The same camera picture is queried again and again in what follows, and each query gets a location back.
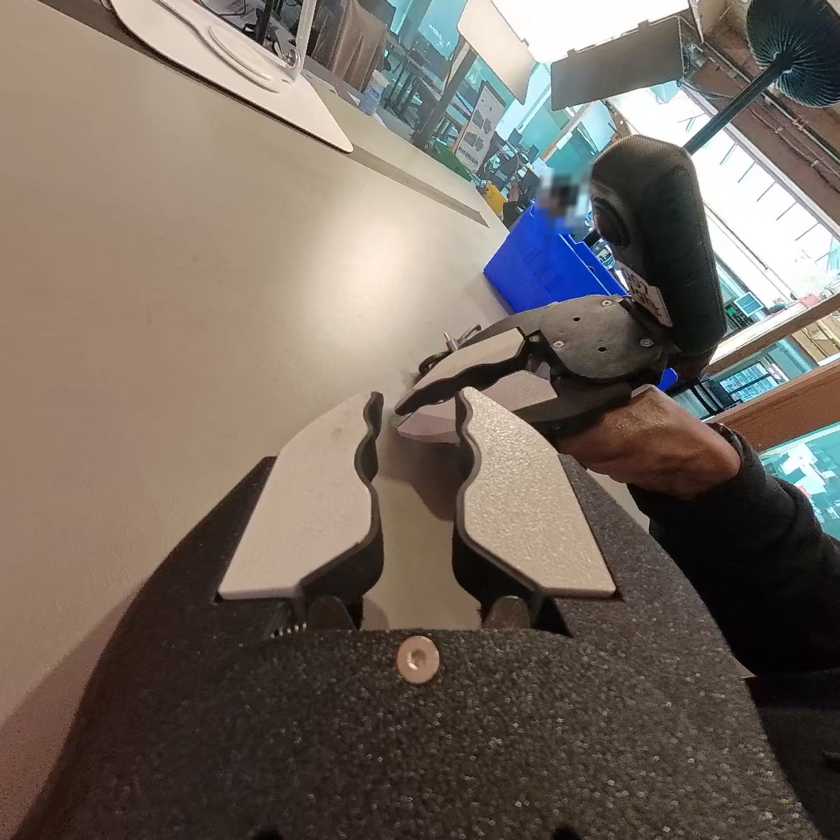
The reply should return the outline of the green plastic bin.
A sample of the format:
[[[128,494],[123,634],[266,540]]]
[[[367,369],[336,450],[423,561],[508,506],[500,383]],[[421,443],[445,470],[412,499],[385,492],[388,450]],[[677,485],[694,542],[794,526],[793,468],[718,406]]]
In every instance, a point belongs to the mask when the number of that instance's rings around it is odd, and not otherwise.
[[[434,139],[428,146],[428,152],[430,156],[432,156],[446,169],[457,174],[459,177],[467,181],[467,183],[473,186],[476,184],[475,178],[469,169],[467,169],[465,164],[461,162],[457,155],[452,151],[451,147],[447,146],[446,143],[438,139]]]

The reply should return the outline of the person's right forearm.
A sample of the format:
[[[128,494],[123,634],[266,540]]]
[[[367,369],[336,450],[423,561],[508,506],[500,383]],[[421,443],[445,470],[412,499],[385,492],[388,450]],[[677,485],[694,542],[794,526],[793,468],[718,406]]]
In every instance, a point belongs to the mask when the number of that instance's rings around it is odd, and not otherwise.
[[[838,541],[743,436],[712,428],[741,456],[734,478],[690,500],[634,485],[631,496],[740,665],[756,676],[838,669]]]

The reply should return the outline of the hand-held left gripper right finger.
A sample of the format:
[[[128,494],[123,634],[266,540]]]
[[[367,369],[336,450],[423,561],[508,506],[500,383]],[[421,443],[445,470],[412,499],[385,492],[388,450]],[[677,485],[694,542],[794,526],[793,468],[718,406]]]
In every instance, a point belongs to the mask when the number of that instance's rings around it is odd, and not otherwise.
[[[453,531],[458,584],[485,614],[514,597],[532,621],[554,599],[613,599],[616,583],[555,448],[473,387],[455,402],[464,474]]]

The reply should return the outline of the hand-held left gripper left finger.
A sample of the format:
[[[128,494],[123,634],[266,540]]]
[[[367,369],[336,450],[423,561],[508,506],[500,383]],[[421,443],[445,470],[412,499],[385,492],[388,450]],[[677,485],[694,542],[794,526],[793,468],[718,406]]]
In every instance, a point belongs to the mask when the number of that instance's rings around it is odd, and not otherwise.
[[[217,590],[280,600],[301,619],[320,599],[351,612],[382,576],[373,486],[384,397],[362,392],[312,420],[276,456]]]

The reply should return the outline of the white tablet stand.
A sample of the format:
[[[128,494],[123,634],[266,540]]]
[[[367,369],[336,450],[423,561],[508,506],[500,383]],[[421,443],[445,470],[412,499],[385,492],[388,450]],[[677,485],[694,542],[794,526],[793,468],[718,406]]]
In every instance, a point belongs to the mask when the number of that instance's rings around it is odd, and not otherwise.
[[[145,46],[201,81],[320,140],[353,145],[302,76],[299,60],[274,56],[204,5],[187,1],[112,1],[120,23]]]

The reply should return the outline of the black ribbed round fixture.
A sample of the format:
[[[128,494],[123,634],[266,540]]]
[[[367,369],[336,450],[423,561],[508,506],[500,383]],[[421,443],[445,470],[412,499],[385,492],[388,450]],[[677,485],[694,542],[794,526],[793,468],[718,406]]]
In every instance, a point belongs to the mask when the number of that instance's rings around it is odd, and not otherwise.
[[[760,74],[684,145],[693,155],[775,85],[801,105],[839,102],[838,2],[752,1],[745,32]]]

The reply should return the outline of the studio light panel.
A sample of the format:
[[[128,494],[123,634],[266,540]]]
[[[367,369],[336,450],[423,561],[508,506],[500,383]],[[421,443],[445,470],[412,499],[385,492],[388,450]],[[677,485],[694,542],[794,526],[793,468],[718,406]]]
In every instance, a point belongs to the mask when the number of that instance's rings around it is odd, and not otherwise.
[[[698,2],[468,1],[457,30],[520,104],[546,66],[561,110],[682,79],[686,22],[703,36]]]

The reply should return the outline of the blue plastic bin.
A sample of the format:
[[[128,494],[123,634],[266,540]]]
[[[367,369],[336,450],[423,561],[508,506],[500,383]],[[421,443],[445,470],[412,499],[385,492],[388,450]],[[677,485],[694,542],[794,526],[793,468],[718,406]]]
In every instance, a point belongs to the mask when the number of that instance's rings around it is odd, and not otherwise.
[[[637,304],[591,248],[536,204],[520,216],[484,273],[511,315],[481,330],[484,340],[518,329],[545,361],[553,384],[624,390],[677,383],[669,333]]]

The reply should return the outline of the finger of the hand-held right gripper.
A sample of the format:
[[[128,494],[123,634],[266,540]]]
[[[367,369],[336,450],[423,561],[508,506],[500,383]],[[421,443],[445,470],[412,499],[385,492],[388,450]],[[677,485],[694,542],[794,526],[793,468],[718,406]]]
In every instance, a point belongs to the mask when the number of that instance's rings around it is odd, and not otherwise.
[[[516,371],[484,389],[483,393],[511,412],[548,402],[557,395],[550,380],[530,371]],[[402,437],[425,444],[456,444],[456,400],[422,406],[395,422]]]
[[[413,414],[425,406],[445,403],[462,389],[482,390],[501,378],[522,371],[528,363],[528,339],[519,328],[451,353],[396,403],[396,414]]]

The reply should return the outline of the person's right hand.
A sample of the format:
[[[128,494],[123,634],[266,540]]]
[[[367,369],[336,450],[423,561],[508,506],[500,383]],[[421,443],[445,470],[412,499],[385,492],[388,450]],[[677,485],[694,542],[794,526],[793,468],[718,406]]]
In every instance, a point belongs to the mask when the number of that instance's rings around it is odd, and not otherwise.
[[[653,386],[553,445],[596,474],[681,500],[728,482],[742,466],[725,437]]]

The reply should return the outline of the standing poster sign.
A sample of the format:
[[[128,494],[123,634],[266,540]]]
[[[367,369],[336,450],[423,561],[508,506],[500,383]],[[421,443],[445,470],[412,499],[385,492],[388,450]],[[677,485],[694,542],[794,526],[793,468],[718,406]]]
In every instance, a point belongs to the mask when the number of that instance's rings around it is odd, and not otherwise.
[[[487,80],[483,80],[476,105],[452,148],[456,160],[470,174],[478,174],[484,164],[490,141],[506,108],[504,97]]]

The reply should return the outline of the beige hanging cloth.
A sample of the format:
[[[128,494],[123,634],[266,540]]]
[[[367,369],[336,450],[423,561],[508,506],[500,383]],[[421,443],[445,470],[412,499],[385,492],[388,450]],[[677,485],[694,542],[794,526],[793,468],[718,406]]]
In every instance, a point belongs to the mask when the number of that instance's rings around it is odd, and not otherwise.
[[[308,55],[357,91],[366,89],[384,55],[386,26],[358,1],[320,1]]]

